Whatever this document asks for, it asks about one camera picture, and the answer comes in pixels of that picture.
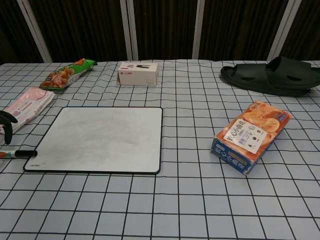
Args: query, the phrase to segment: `snack bag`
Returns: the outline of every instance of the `snack bag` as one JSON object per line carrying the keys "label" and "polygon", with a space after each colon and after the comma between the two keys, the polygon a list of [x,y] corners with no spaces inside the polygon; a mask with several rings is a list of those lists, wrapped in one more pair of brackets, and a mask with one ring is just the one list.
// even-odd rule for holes
{"label": "snack bag", "polygon": [[[20,127],[32,118],[38,116],[41,111],[51,102],[55,94],[52,91],[41,90],[37,87],[30,87],[18,100],[5,108],[4,111],[12,114],[17,123],[12,123],[12,131],[15,133]],[[0,133],[4,134],[4,129],[0,125]]]}
{"label": "snack bag", "polygon": [[58,69],[57,71],[51,72],[40,84],[40,88],[48,90],[62,90],[78,80],[78,78],[80,78],[80,76],[93,65],[97,65],[97,62],[82,58],[79,61]]}
{"label": "snack bag", "polygon": [[285,111],[256,101],[215,136],[211,152],[246,175],[290,117]]}

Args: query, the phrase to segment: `orange box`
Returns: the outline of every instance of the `orange box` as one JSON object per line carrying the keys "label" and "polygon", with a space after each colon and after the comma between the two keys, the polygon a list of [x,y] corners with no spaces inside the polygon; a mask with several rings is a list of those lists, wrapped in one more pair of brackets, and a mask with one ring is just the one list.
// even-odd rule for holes
{"label": "orange box", "polygon": [[247,175],[290,117],[285,111],[256,101],[214,137],[211,152]]}

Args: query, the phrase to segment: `marker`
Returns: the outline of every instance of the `marker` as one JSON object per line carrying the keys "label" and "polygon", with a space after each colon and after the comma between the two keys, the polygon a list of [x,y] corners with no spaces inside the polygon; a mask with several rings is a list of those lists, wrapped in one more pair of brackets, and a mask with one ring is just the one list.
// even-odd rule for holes
{"label": "marker", "polygon": [[0,150],[0,159],[16,159],[29,158],[38,155],[36,150],[16,150],[16,151],[2,151]]}

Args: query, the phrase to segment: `tablecloth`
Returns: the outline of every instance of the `tablecloth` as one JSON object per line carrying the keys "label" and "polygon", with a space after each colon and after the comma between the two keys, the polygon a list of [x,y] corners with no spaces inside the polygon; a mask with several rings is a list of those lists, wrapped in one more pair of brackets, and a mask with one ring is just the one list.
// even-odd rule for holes
{"label": "tablecloth", "polygon": [[[57,93],[10,146],[2,138],[1,149],[35,149],[66,106],[162,107],[160,173],[30,173],[26,159],[1,160],[0,239],[320,239],[320,88],[281,97],[222,79],[223,66],[251,61],[153,62],[157,87],[117,86],[120,62],[99,62]],[[0,66],[1,109],[64,65]],[[257,100],[292,119],[246,177],[210,147],[214,134]]]}

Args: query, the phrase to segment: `pink package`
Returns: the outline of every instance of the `pink package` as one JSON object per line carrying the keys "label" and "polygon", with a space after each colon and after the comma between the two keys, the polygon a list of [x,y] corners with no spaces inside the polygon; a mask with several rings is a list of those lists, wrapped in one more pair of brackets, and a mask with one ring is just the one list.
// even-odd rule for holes
{"label": "pink package", "polygon": [[[40,112],[51,102],[55,94],[37,87],[30,87],[18,100],[11,106],[4,109],[5,112],[12,114],[18,123],[12,124],[13,133],[26,124],[30,119],[38,116]],[[2,125],[0,133],[4,134]]]}

